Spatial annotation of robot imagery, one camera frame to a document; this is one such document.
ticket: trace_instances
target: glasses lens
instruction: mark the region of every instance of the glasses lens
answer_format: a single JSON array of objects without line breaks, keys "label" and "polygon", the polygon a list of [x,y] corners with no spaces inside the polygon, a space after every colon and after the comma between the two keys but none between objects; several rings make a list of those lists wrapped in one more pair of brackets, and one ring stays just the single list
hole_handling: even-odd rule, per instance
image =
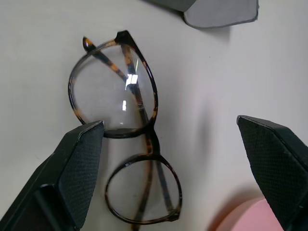
[{"label": "glasses lens", "polygon": [[[148,180],[149,169],[153,166],[153,179]],[[165,178],[164,189],[168,190],[169,199],[161,186],[160,175]],[[147,184],[149,192],[145,193]],[[177,206],[179,192],[176,180],[171,171],[157,161],[141,161],[119,171],[109,185],[108,198],[113,209],[125,218],[136,221],[147,221],[167,216]],[[144,213],[141,205],[146,202]]]},{"label": "glasses lens", "polygon": [[104,120],[106,129],[141,128],[153,115],[150,78],[127,45],[103,49],[82,63],[74,96],[84,120]]}]

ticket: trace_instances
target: tortoiseshell glasses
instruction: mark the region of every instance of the tortoiseshell glasses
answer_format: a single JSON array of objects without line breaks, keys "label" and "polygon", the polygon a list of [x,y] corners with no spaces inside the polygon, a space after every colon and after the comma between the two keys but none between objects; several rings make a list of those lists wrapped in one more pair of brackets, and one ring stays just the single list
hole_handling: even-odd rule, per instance
[{"label": "tortoiseshell glasses", "polygon": [[107,207],[117,218],[132,224],[132,230],[179,219],[181,185],[160,154],[154,130],[157,88],[146,60],[128,31],[118,32],[114,40],[98,47],[84,37],[83,48],[87,54],[77,62],[68,82],[75,115],[82,124],[104,120],[107,138],[144,135],[147,147],[146,154],[126,159],[109,177]]}]

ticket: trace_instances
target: pink object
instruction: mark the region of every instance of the pink object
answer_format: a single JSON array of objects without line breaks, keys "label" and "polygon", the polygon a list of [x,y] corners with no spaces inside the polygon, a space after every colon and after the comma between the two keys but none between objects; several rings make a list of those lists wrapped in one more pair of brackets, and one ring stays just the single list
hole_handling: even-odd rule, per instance
[{"label": "pink object", "polygon": [[247,201],[233,210],[216,231],[283,231],[264,198]]}]

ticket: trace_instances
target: white surface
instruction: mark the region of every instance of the white surface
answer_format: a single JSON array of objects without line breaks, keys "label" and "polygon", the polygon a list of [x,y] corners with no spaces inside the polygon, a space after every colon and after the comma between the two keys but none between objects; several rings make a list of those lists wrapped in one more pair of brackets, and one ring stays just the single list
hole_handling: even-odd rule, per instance
[{"label": "white surface", "polygon": [[[237,115],[281,123],[308,143],[306,0],[261,0],[257,22],[211,31],[139,0],[0,4],[0,217],[62,136],[79,125],[67,81],[84,54],[84,35],[99,44],[128,29],[157,84],[155,130],[182,183],[183,208],[180,220],[141,230],[204,231],[230,197],[257,188]],[[128,151],[134,140],[104,144],[103,176],[142,151]],[[103,187],[83,230],[129,230],[107,211],[98,196]]]}]

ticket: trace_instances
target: gray object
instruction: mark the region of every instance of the gray object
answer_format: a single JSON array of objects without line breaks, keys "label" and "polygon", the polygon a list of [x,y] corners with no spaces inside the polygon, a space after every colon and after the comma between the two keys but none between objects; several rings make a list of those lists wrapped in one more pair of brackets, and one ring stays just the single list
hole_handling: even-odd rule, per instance
[{"label": "gray object", "polygon": [[218,28],[254,22],[258,0],[150,0],[184,12],[185,22],[195,28]]}]

